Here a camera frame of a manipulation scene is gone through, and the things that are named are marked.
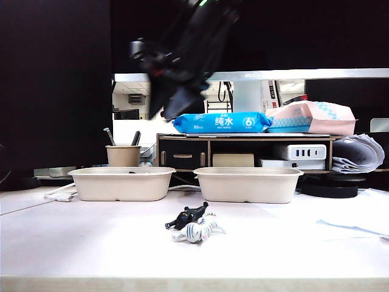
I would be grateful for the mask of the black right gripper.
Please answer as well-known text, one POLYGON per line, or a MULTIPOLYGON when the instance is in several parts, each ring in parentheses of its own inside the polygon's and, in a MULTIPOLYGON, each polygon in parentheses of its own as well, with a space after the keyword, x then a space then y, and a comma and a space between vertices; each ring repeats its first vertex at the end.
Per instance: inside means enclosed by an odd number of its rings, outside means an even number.
POLYGON ((214 38, 183 38, 171 50, 140 38, 139 64, 150 80, 150 119, 162 107, 167 121, 205 113, 201 91, 208 89, 215 71, 214 38))

